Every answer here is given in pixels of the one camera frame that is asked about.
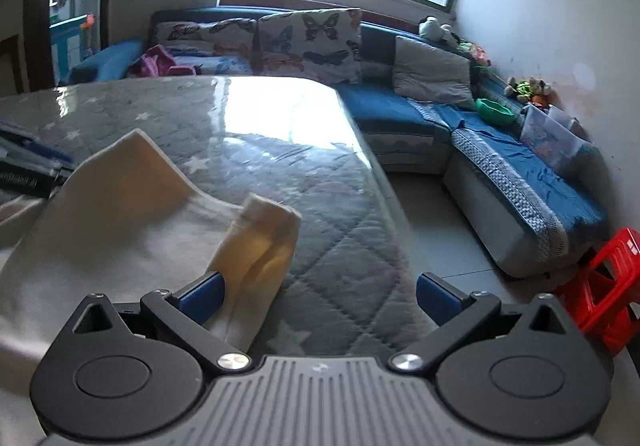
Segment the beige cloth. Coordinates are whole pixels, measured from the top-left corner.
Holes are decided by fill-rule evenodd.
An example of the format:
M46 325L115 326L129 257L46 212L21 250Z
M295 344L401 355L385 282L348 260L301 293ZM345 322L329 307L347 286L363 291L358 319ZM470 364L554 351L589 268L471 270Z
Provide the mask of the beige cloth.
M0 444L42 437L29 380L85 295L137 301L218 270L225 301L205 327L247 350L299 228L286 206L254 195L235 206L199 191L139 130L82 163L51 200L0 207Z

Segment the blue sofa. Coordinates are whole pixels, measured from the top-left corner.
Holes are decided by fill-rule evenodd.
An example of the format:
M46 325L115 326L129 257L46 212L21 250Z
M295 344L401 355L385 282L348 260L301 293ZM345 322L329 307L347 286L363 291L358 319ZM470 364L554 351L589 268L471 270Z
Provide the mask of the blue sofa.
M257 20L274 12L281 10L213 7L158 11L151 18L147 43L129 40L109 47L73 68L71 83L126 76L160 22ZM443 176L495 263L510 276L521 278L575 263L604 235L602 210L579 185L556 176L519 142L517 134L514 138L497 131L475 113L457 116L438 105L418 104L396 95L391 76L397 36L424 42L407 32L362 23L362 83L335 86L382 168ZM469 60L475 97L493 99L519 111L519 104L504 97L504 83L494 74L479 70L466 53L434 45ZM501 155L503 146L516 152ZM533 173L525 169L518 172L509 162L513 155L531 163Z

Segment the green bowl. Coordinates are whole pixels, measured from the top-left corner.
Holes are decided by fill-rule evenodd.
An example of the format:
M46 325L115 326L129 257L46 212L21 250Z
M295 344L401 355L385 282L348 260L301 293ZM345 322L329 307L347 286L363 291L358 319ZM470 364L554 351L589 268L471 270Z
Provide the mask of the green bowl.
M507 126L516 118L506 106L483 98L476 99L476 110L482 120L495 126Z

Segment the clear plastic table cover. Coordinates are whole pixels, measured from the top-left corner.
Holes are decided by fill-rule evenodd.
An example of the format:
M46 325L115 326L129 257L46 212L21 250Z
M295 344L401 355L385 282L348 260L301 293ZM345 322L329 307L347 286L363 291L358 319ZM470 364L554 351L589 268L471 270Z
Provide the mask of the clear plastic table cover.
M329 87L261 76L127 79L4 98L0 118L76 162L139 127L207 194L240 204L254 192L300 211L296 255L255 359L385 361L434 328L415 303L386 179Z

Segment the silver screw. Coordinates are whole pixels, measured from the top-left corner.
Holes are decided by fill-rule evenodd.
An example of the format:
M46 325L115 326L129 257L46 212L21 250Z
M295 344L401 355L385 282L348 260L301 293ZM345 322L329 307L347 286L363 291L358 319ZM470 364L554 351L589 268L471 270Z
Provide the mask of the silver screw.
M249 364L249 361L251 361L249 356L245 354L230 352L228 354L222 354L218 358L218 366L225 370L240 370L241 368L245 368Z
M391 358L391 364L398 370L413 372L422 368L424 360L417 354L398 354Z

